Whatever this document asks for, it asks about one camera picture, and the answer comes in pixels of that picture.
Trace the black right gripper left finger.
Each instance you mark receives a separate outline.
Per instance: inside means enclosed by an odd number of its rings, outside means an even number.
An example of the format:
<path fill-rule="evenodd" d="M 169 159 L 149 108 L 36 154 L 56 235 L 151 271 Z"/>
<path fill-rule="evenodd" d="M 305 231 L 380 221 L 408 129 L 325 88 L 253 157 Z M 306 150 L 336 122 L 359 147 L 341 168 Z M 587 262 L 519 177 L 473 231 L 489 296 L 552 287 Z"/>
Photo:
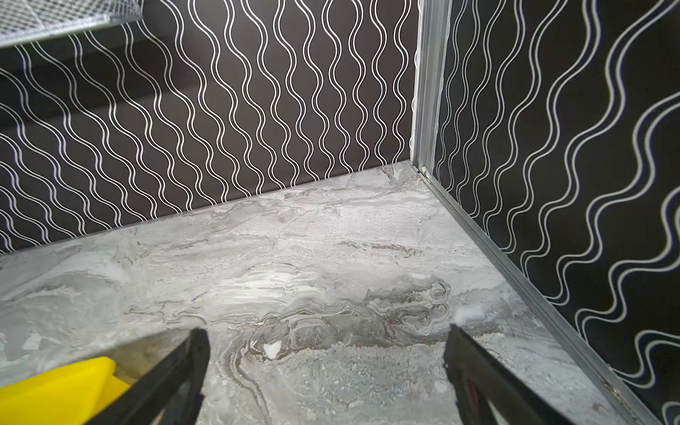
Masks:
<path fill-rule="evenodd" d="M 103 352 L 130 388 L 90 424 L 195 424 L 211 357 L 206 329 L 171 329 Z"/>

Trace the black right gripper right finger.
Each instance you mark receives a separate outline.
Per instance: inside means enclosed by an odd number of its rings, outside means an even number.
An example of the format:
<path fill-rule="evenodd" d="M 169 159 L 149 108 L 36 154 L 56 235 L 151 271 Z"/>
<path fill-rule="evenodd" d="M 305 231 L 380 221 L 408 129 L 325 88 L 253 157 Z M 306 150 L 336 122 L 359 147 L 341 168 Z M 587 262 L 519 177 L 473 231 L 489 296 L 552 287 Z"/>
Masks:
<path fill-rule="evenodd" d="M 444 349 L 444 369 L 464 424 L 570 424 L 571 421 L 525 385 L 455 324 Z"/>

